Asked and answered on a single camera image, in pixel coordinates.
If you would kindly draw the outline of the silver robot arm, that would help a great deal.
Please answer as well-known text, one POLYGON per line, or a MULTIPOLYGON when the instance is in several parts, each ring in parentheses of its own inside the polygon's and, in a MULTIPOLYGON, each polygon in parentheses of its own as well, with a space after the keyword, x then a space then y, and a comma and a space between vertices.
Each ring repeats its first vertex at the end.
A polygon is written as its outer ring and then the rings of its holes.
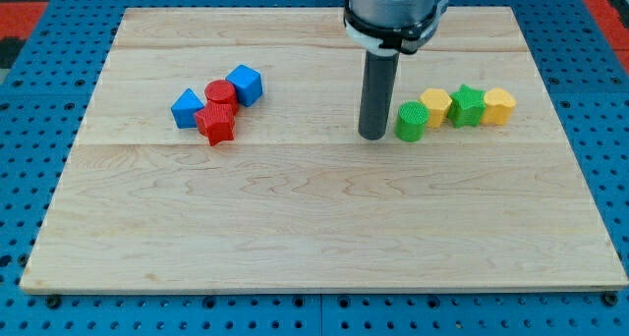
POLYGON ((344 0, 348 36, 370 53, 412 55, 434 36, 449 0, 344 0))

